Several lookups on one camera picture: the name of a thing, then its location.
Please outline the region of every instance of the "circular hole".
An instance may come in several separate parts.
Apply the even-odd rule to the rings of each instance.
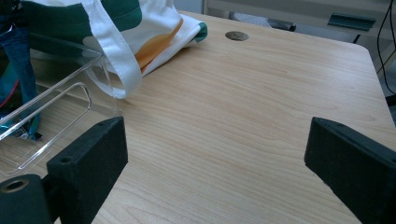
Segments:
[[[61,159],[61,163],[68,163],[68,162],[70,162],[71,160],[72,160],[71,157],[64,157],[64,158]]]
[[[225,36],[231,40],[244,41],[248,39],[248,35],[239,31],[230,31]]]
[[[6,186],[4,186],[1,191],[3,193],[16,192],[20,189],[23,189],[28,184],[29,184],[29,180],[27,180],[27,179],[16,180],[16,181],[13,181],[13,182],[7,184]]]

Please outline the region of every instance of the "table surface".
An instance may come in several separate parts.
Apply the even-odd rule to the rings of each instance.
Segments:
[[[304,152],[312,117],[396,149],[368,51],[187,14],[209,35],[119,101],[129,163],[94,223],[359,223]]]

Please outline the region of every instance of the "plastic bin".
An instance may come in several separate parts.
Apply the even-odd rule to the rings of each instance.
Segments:
[[[92,125],[120,115],[117,101],[92,81],[111,89],[102,54],[84,46],[31,35],[31,62],[37,97],[0,119],[14,125],[0,134],[0,182],[15,175],[47,173],[46,163]],[[40,113],[37,141],[12,136],[12,131]]]

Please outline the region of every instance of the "bag handle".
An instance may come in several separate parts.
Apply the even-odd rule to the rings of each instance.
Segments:
[[[103,8],[100,0],[81,0],[81,4],[90,18],[93,36],[99,42],[110,64],[119,76],[124,89],[113,88],[113,92],[109,92],[105,83],[97,78],[94,79],[94,82],[107,94],[123,99],[129,92],[139,88],[142,82],[139,63],[113,20]]]

